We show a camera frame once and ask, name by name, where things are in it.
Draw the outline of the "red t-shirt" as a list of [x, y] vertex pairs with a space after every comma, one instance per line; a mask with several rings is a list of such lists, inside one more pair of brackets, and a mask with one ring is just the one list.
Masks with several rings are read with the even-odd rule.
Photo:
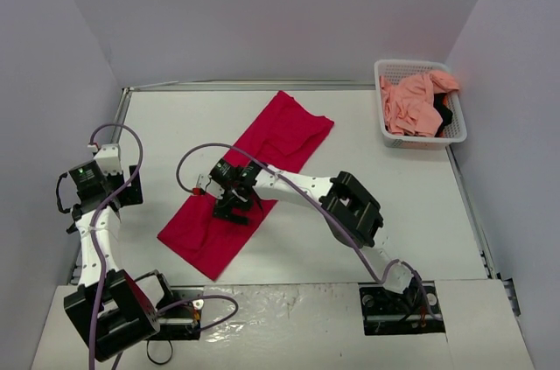
[[[299, 172], [333, 126], [331, 119], [309, 113], [279, 91], [234, 145], [267, 165]], [[245, 172], [252, 165], [247, 157], [229, 150], [219, 164], [211, 176], [226, 184], [223, 198], [196, 190], [157, 235], [172, 252], [213, 281], [276, 204], [249, 187], [256, 180], [256, 169]]]

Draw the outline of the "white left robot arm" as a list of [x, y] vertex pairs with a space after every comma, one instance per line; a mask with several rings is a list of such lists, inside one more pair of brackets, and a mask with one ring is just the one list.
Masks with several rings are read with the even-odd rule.
[[88, 367], [112, 359], [161, 331], [158, 316], [176, 305], [176, 294], [163, 285], [147, 293], [121, 265], [117, 253], [120, 210], [144, 202], [138, 165], [106, 175], [94, 160], [61, 177], [70, 177], [80, 200], [67, 211], [68, 233], [80, 236], [81, 272], [77, 289], [64, 298], [64, 310], [88, 349]]

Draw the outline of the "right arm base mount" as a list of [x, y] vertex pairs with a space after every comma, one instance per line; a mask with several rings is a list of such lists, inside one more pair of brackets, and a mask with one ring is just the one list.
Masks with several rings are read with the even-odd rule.
[[399, 336], [445, 333], [445, 323], [434, 282], [410, 286], [396, 294], [378, 285], [360, 285], [360, 307], [366, 336]]

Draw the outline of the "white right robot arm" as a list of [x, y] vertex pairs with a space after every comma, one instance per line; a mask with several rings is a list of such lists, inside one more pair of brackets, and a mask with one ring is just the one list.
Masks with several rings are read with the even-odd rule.
[[388, 291], [390, 305], [408, 311], [419, 301], [414, 275], [396, 259], [389, 237], [383, 230], [380, 203], [351, 173], [341, 171], [335, 177], [313, 177], [283, 171], [271, 164], [255, 161], [234, 166], [221, 159], [207, 176], [201, 175], [199, 188], [215, 202], [213, 216], [248, 227], [256, 223], [249, 211], [263, 211], [268, 201], [308, 207], [325, 219], [333, 237], [361, 253], [374, 252], [368, 270], [374, 280]]

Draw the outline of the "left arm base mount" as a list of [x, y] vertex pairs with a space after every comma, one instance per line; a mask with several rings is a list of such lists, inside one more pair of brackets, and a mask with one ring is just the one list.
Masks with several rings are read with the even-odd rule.
[[194, 303], [181, 304], [165, 311], [158, 322], [160, 330], [149, 341], [198, 340], [200, 320], [204, 301], [201, 287], [173, 287], [162, 273], [153, 270], [135, 279], [138, 287], [150, 299], [154, 309], [160, 311], [165, 306], [179, 300], [195, 299]]

